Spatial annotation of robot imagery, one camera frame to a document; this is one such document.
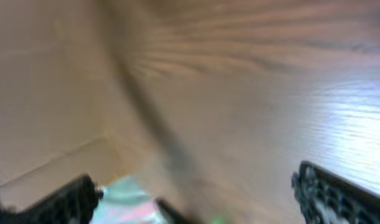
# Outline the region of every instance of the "black object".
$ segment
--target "black object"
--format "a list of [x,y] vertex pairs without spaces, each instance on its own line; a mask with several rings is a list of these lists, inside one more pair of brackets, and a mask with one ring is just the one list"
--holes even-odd
[[292,187],[307,224],[380,223],[380,196],[311,162],[301,163]]
[[71,224],[89,223],[102,193],[88,175],[69,182],[21,213],[1,210],[0,223]]

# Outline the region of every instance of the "wood grain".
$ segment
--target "wood grain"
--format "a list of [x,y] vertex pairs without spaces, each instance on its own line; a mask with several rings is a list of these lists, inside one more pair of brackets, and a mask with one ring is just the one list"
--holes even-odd
[[301,223],[302,159],[380,194],[380,0],[114,4],[122,60],[233,223]]

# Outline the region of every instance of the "wooden surface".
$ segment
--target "wooden surface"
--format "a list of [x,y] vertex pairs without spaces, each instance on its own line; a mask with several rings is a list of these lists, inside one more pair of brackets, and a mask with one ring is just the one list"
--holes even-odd
[[115,7],[128,70],[197,167],[190,185],[233,223],[302,223],[303,159],[380,194],[380,1]]

